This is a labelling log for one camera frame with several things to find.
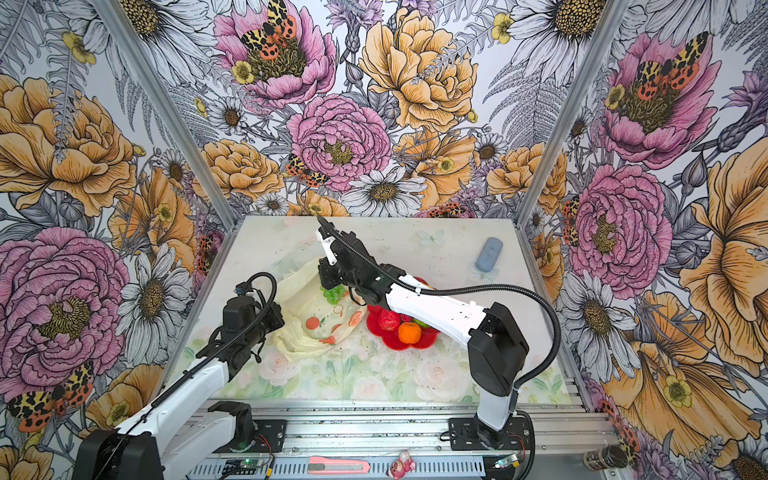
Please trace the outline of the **green fake grapes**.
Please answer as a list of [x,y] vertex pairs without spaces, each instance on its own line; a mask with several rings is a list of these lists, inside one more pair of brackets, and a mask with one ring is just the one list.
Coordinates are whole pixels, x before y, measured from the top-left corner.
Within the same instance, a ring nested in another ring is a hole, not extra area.
[[323,297],[330,305],[338,305],[346,295],[347,288],[343,285],[338,285],[332,289],[323,290]]

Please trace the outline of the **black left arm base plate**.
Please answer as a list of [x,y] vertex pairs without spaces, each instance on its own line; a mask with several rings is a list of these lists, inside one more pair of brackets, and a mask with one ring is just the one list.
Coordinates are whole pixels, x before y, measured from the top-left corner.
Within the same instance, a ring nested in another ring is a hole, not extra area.
[[281,453],[287,437],[286,420],[256,419],[246,428],[243,445],[238,448],[244,453]]

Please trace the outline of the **red flower-shaped plate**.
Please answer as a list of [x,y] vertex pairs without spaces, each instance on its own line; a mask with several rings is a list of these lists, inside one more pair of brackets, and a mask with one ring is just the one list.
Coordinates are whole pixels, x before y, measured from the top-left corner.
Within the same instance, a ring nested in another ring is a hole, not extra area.
[[[421,340],[415,345],[406,345],[400,342],[398,339],[397,332],[382,331],[377,325],[377,320],[380,312],[384,309],[385,308],[376,306],[376,305],[369,305],[367,307],[368,315],[366,319],[366,328],[370,333],[378,337],[383,342],[383,344],[390,350],[393,350],[393,351],[405,351],[408,349],[425,350],[425,349],[429,349],[436,343],[440,332],[431,326],[430,326],[431,327],[430,329],[422,329]],[[401,317],[401,323],[413,322],[412,320],[415,319],[405,314],[399,314],[399,315]]]

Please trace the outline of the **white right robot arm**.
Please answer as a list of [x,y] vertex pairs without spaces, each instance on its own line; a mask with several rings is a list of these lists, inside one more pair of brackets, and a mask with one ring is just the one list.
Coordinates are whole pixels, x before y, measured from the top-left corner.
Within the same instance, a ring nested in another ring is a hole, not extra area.
[[354,233],[338,231],[324,217],[318,222],[325,253],[318,267],[323,287],[344,285],[367,306],[410,317],[465,347],[480,391],[477,421],[490,432],[502,431],[529,352],[510,310],[498,302],[483,307],[431,289],[398,267],[377,263]]

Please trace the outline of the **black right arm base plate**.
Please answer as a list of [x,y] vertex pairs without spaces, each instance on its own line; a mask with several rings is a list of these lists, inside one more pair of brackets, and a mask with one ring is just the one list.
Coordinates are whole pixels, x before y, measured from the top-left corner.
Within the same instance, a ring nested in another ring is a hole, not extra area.
[[450,418],[448,430],[440,440],[448,442],[452,451],[506,451],[525,450],[530,447],[534,428],[530,418],[511,416],[506,425],[495,431],[473,418]]

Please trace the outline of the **orange fake tangerine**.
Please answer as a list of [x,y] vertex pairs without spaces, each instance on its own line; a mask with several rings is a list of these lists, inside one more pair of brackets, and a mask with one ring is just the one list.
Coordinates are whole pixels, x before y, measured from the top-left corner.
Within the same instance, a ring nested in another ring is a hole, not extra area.
[[400,324],[397,335],[403,344],[415,345],[421,340],[422,328],[416,322],[404,322]]

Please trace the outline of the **yellowish plastic bag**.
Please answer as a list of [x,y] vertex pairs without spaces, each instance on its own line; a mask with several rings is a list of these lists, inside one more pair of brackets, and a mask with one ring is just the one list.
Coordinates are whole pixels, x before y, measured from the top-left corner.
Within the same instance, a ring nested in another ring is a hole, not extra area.
[[313,259],[278,283],[276,303],[285,325],[272,334],[272,340],[291,362],[325,354],[348,338],[368,314],[348,289],[338,305],[325,300],[318,263]]

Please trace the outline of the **red fake cabbage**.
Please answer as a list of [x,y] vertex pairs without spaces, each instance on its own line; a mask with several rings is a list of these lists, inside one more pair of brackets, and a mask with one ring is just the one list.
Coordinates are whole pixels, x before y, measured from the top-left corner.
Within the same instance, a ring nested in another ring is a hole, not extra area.
[[385,332],[397,332],[399,330],[400,324],[400,315],[386,309],[380,312],[377,320],[378,327]]

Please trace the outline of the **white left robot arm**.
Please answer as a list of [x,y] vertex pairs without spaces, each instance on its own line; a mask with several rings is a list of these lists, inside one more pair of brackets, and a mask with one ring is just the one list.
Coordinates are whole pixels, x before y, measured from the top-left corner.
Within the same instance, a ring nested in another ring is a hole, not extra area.
[[182,479],[218,449],[252,446],[257,433],[245,403],[218,401],[196,424],[188,422],[255,358],[255,347],[284,324],[273,300],[250,295],[230,299],[221,326],[172,385],[118,426],[86,437],[73,478]]

